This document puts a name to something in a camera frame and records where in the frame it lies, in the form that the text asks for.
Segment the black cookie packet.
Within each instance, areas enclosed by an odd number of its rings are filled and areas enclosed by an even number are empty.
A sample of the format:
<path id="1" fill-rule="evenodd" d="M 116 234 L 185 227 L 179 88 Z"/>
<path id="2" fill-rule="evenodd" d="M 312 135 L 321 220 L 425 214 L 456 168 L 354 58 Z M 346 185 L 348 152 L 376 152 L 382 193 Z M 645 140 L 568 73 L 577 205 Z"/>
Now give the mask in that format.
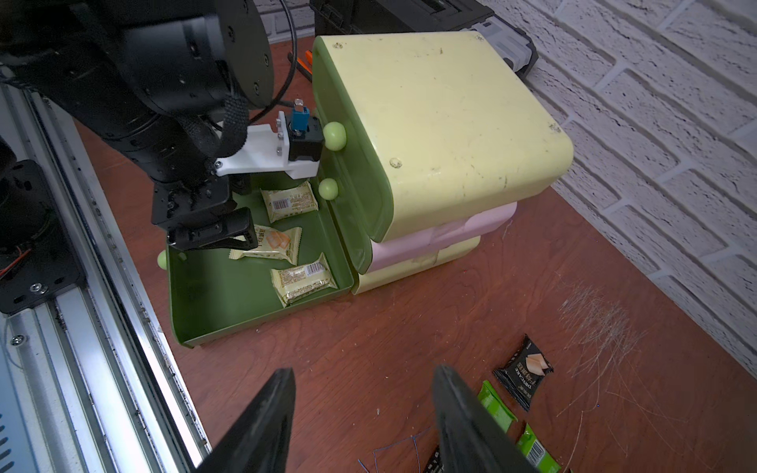
<path id="1" fill-rule="evenodd" d="M 492 374 L 516 400 L 516 403 L 528 412 L 540 384 L 552 372 L 554 372 L 552 364 L 526 335 L 522 346 L 508 360 L 508 363 L 496 368 Z"/>
<path id="2" fill-rule="evenodd" d="M 441 449 L 436 447 L 429 457 L 425 467 L 422 470 L 423 473 L 443 473 L 444 466 L 441 458 Z"/>

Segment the yellow-green drawer cabinet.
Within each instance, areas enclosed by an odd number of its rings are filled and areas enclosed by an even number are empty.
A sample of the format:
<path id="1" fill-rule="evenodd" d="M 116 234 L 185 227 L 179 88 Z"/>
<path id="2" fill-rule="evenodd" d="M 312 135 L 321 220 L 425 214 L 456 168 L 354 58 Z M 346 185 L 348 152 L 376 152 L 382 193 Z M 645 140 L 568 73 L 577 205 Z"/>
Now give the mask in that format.
<path id="1" fill-rule="evenodd" d="M 313 98 L 319 192 L 357 294 L 467 255 L 574 159 L 477 32 L 322 35 Z"/>

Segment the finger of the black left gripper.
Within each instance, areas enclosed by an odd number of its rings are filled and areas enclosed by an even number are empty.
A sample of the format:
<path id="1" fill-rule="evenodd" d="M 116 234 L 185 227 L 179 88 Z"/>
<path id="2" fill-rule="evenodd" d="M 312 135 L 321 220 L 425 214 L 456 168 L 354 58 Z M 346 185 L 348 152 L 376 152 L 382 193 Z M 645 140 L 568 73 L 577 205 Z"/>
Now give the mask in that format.
<path id="1" fill-rule="evenodd" d="M 255 250 L 258 238 L 250 209 L 241 208 L 199 229 L 178 228 L 168 232 L 168 245 L 179 251 Z"/>

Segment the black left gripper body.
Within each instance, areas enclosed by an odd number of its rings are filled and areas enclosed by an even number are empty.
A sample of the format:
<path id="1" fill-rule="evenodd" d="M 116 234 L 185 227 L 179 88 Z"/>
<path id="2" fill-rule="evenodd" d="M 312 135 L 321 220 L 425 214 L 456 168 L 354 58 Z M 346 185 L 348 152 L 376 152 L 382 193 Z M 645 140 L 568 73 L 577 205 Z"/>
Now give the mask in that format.
<path id="1" fill-rule="evenodd" d="M 210 177 L 191 188 L 156 183 L 151 220 L 164 231 L 196 229 L 215 223 L 236 208 L 228 177 Z"/>

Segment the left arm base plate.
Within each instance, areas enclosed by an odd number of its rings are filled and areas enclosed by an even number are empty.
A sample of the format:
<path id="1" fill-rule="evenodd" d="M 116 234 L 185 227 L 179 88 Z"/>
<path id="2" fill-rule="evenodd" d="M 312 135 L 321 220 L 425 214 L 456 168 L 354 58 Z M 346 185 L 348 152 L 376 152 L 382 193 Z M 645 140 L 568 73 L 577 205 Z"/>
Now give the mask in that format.
<path id="1" fill-rule="evenodd" d="M 2 141 L 1 312 L 15 315 L 84 281 L 43 169 Z"/>

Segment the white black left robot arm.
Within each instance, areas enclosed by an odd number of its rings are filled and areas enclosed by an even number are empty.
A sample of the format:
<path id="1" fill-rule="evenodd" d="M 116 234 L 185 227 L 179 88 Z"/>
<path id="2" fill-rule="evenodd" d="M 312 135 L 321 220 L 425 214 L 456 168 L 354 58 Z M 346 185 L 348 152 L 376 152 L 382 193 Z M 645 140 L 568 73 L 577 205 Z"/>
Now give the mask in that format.
<path id="1" fill-rule="evenodd" d="M 5 1 L 1 80 L 54 102 L 153 181 L 177 250 L 251 250 L 248 183 L 224 161 L 273 98 L 251 1 Z"/>

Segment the green bottom drawer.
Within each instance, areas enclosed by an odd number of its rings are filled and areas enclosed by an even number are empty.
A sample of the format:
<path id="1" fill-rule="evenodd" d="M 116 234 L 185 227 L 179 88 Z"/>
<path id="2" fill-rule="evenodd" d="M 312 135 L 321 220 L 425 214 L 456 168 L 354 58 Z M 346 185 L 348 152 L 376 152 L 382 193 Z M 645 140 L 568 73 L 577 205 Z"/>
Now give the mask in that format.
<path id="1" fill-rule="evenodd" d="M 266 321 L 308 309 L 348 293 L 354 276 L 341 236 L 326 200 L 317 197 L 319 211 L 268 221 L 262 190 L 294 188 L 299 179 L 285 173 L 263 173 L 250 178 L 252 191 L 233 196 L 240 208 L 250 210 L 254 224 L 279 231 L 303 230 L 299 264 L 324 256 L 335 280 L 334 288 L 315 292 L 291 305 L 282 305 L 274 290 L 270 271 L 283 270 L 285 261 L 245 257 L 229 258 L 228 250 L 193 250 L 181 253 L 167 249 L 167 276 L 173 336 L 177 343 L 193 348 Z"/>

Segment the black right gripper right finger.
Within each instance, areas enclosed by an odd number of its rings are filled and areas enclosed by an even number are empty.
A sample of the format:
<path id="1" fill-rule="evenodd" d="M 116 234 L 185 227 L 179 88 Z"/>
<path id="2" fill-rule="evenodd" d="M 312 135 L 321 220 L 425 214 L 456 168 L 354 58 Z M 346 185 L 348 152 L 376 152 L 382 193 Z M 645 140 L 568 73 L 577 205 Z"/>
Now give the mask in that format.
<path id="1" fill-rule="evenodd" d="M 446 472 L 535 470 L 452 367 L 435 368 L 432 388 Z"/>

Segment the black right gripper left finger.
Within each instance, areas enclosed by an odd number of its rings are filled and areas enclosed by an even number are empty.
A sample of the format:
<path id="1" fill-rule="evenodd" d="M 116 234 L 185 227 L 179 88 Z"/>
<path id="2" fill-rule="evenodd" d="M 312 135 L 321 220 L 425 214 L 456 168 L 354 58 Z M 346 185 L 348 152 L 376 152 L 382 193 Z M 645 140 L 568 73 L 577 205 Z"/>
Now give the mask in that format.
<path id="1" fill-rule="evenodd" d="M 276 370 L 197 472 L 284 472 L 296 403 L 290 368 Z"/>

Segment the beige cookie packet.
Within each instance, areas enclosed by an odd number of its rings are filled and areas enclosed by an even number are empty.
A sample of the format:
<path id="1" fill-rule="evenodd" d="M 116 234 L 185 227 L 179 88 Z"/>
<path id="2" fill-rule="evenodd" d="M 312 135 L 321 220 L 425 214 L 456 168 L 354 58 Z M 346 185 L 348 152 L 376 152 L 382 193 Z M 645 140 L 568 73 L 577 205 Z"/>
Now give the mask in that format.
<path id="1" fill-rule="evenodd" d="M 315 261 L 282 270 L 270 270 L 271 283 L 283 307 L 319 291 L 338 287 L 324 253 Z"/>
<path id="2" fill-rule="evenodd" d="M 244 257 L 287 261 L 296 266 L 299 260 L 303 229 L 294 227 L 279 231 L 274 228 L 255 225 L 258 246 L 252 250 L 230 250 L 230 260 Z"/>
<path id="3" fill-rule="evenodd" d="M 319 203 L 309 181 L 282 190 L 260 191 L 270 223 L 319 211 Z"/>

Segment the green cookie packet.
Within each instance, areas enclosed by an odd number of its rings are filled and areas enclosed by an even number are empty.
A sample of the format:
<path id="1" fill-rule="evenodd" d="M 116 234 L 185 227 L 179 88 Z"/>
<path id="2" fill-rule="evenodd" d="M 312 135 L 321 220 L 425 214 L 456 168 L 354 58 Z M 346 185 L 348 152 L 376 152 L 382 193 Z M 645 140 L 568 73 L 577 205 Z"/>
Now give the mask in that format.
<path id="1" fill-rule="evenodd" d="M 505 433 L 508 433 L 510 427 L 518 421 L 516 415 L 500 398 L 489 380 L 482 382 L 477 398 Z"/>
<path id="2" fill-rule="evenodd" d="M 559 473 L 562 466 L 552 457 L 541 441 L 536 437 L 530 424 L 524 426 L 524 431 L 516 442 L 516 447 L 524 455 L 526 461 L 540 473 Z"/>

